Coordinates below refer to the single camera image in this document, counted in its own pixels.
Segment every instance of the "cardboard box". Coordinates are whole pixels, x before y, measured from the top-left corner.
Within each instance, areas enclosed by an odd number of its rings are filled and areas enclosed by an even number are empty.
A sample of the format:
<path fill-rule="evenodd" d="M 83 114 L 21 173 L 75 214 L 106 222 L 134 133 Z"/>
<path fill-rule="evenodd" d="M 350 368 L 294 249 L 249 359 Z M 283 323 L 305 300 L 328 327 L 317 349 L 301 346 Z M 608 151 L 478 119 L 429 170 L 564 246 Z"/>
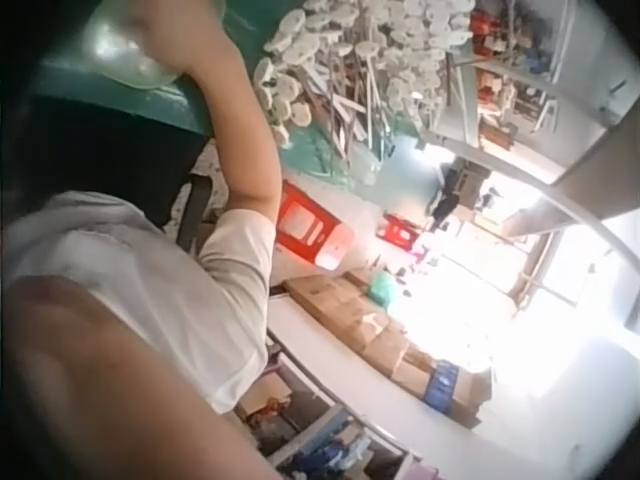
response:
<path fill-rule="evenodd" d="M 491 399 L 491 390 L 491 370 L 470 373 L 460 368 L 453 398 L 464 408 L 477 409 Z"/>
<path fill-rule="evenodd" d="M 411 343 L 409 345 L 407 353 L 404 354 L 403 360 L 409 365 L 413 365 L 419 370 L 422 370 L 423 372 L 426 372 L 430 375 L 433 374 L 433 372 L 435 372 L 436 370 L 435 359 L 427 352 L 423 352 L 422 350 L 420 350 L 420 348 L 415 343 Z"/>
<path fill-rule="evenodd" d="M 419 399 L 424 397 L 424 392 L 427 391 L 430 379 L 430 374 L 406 361 L 401 361 L 393 375 L 391 375 L 391 380 L 396 385 Z"/>
<path fill-rule="evenodd" d="M 375 314 L 376 312 L 369 308 L 362 298 L 356 297 L 320 312 L 318 321 L 334 335 L 340 336 L 350 327 L 363 322 L 369 315 Z"/>
<path fill-rule="evenodd" d="M 377 312 L 364 313 L 352 323 L 346 330 L 335 332 L 345 345 L 356 353 L 362 353 L 373 340 L 382 333 L 380 326 L 384 314 Z"/>
<path fill-rule="evenodd" d="M 362 352 L 369 364 L 391 378 L 409 348 L 409 340 L 393 325 L 387 326 Z"/>
<path fill-rule="evenodd" d="M 468 408 L 455 399 L 447 411 L 447 416 L 465 428 L 472 430 L 482 423 L 478 418 L 478 408 Z"/>
<path fill-rule="evenodd" d="M 293 278 L 284 282 L 285 288 L 313 318 L 322 321 L 325 312 L 360 295 L 360 291 L 344 279 L 334 281 L 326 275 Z"/>
<path fill-rule="evenodd" d="M 346 272 L 343 277 L 355 285 L 362 293 L 366 293 L 371 286 L 375 272 L 371 268 L 355 268 Z"/>
<path fill-rule="evenodd" d="M 247 393 L 240 398 L 238 405 L 242 412 L 249 416 L 266 407 L 270 398 L 285 400 L 290 395 L 291 389 L 280 378 L 280 375 L 274 372 L 259 378 L 256 383 L 251 385 Z"/>

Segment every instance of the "white sleeve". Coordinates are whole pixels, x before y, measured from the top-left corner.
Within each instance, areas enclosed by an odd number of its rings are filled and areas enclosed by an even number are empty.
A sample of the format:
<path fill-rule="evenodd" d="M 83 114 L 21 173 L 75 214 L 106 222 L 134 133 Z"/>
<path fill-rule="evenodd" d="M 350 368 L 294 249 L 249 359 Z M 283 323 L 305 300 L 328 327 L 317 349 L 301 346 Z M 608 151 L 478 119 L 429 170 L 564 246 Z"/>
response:
<path fill-rule="evenodd" d="M 253 210 L 229 210 L 204 243 L 198 261 L 220 286 L 232 317 L 255 354 L 219 392 L 230 401 L 242 395 L 255 381 L 266 363 L 267 305 L 269 276 L 276 229 L 273 223 Z"/>

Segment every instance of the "workbench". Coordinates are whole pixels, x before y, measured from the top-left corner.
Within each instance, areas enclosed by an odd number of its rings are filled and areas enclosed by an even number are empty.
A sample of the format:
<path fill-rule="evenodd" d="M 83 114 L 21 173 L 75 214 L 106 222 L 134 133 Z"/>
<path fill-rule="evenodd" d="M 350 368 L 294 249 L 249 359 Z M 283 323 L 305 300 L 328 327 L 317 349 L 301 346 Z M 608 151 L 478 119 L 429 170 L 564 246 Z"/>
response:
<path fill-rule="evenodd" d="M 465 429 L 402 390 L 288 295 L 269 301 L 268 329 L 321 390 L 364 419 L 368 428 L 438 468 L 443 478 L 552 478 L 542 466 Z"/>

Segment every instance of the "metal frame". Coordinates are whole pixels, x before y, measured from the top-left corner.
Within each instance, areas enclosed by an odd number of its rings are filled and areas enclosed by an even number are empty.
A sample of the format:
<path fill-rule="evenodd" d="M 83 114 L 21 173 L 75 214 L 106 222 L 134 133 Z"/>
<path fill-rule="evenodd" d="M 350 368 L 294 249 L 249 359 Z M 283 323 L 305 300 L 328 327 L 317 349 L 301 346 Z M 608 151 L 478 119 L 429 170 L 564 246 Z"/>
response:
<path fill-rule="evenodd" d="M 501 160 L 494 155 L 486 153 L 478 148 L 474 148 L 459 140 L 438 135 L 433 132 L 423 131 L 422 138 L 428 143 L 439 145 L 451 150 L 456 155 L 466 158 L 469 161 L 478 163 L 493 171 L 511 177 L 522 183 L 525 183 L 540 193 L 542 193 L 549 202 L 565 212 L 567 215 L 590 227 L 596 232 L 611 248 L 613 248 L 622 258 L 627 260 L 631 267 L 640 273 L 640 257 L 611 230 L 605 227 L 602 222 L 584 207 L 567 198 L 558 192 L 555 188 L 538 180 L 533 175 L 526 173 L 520 168 Z"/>
<path fill-rule="evenodd" d="M 302 362 L 300 362 L 295 357 L 295 355 L 293 355 L 291 353 L 291 351 L 287 348 L 287 346 L 283 342 L 281 342 L 278 339 L 277 335 L 275 335 L 271 330 L 268 330 L 267 334 L 268 334 L 269 338 L 272 341 L 274 341 L 275 343 L 280 345 L 280 347 L 282 348 L 282 353 L 287 356 L 287 358 L 291 361 L 291 363 L 293 363 L 295 365 L 295 367 L 302 372 L 303 375 L 305 375 L 309 380 L 311 380 L 311 382 L 314 385 L 316 385 L 318 387 L 318 389 L 324 395 L 326 395 L 329 399 L 331 399 L 333 402 L 335 402 L 336 405 L 339 405 L 339 406 L 341 406 L 341 408 L 346 410 L 349 413 L 349 415 L 351 415 L 364 428 L 370 430 L 376 436 L 380 437 L 382 440 L 384 440 L 388 444 L 392 445 L 395 449 L 397 449 L 400 452 L 401 455 L 410 454 L 414 458 L 416 458 L 418 462 L 422 460 L 421 456 L 419 456 L 416 453 L 412 452 L 407 447 L 402 446 L 401 444 L 399 444 L 398 441 L 396 439 L 394 439 L 393 437 L 391 437 L 387 432 L 382 430 L 377 425 L 371 423 L 366 418 L 362 417 L 362 415 L 360 415 L 358 412 L 353 410 L 349 405 L 346 405 L 342 400 L 340 400 L 340 398 L 337 395 L 335 395 L 332 391 L 328 390 L 324 386 L 324 384 L 318 379 L 318 377 L 316 377 Z"/>

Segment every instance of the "shelf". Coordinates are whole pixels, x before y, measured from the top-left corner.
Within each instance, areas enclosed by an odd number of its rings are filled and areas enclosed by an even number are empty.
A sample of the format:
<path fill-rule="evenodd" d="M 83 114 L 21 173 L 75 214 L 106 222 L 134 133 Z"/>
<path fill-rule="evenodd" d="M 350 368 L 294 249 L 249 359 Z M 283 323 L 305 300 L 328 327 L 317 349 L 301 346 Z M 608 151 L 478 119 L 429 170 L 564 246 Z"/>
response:
<path fill-rule="evenodd" d="M 473 54 L 471 41 L 461 47 L 462 57 L 469 57 Z M 454 57 L 454 64 L 461 63 L 459 56 Z M 465 64 L 456 67 L 458 79 L 458 92 L 462 106 L 464 135 L 466 142 L 473 146 L 479 145 L 478 134 L 478 87 L 476 84 L 476 69 L 473 65 Z"/>

